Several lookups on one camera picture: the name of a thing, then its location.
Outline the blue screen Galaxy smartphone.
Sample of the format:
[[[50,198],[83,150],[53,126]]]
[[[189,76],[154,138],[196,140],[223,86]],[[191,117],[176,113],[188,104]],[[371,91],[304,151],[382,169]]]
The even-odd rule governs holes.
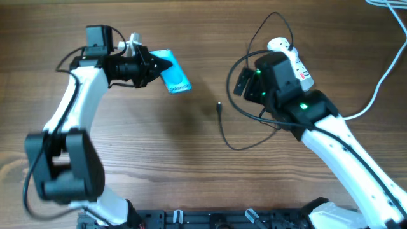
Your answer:
[[[189,79],[171,50],[156,50],[150,51],[150,53],[172,63],[172,67],[161,73],[161,78],[167,87],[169,94],[181,94],[189,92],[192,89]]]

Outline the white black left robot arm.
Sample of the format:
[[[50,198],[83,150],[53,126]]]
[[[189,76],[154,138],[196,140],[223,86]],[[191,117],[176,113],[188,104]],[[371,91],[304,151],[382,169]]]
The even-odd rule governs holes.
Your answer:
[[[69,84],[44,129],[25,139],[29,171],[22,202],[26,213],[41,221],[58,214],[34,212],[28,202],[29,183],[34,181],[41,200],[66,207],[66,214],[83,211],[105,228],[145,228],[131,202],[107,187],[102,162],[90,140],[90,129],[103,95],[113,85],[145,87],[171,68],[169,60],[153,55],[131,39],[115,47],[115,28],[89,25],[86,45],[69,54]]]

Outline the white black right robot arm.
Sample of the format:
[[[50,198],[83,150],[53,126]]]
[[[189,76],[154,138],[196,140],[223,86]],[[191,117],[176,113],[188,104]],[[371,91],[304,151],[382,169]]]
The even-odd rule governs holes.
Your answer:
[[[360,145],[336,106],[319,90],[303,91],[285,53],[257,53],[255,68],[242,71],[234,93],[264,106],[272,117],[255,116],[238,105],[234,108],[292,133],[330,168],[359,209],[342,209],[318,198],[303,207],[310,227],[406,228],[406,192]]]

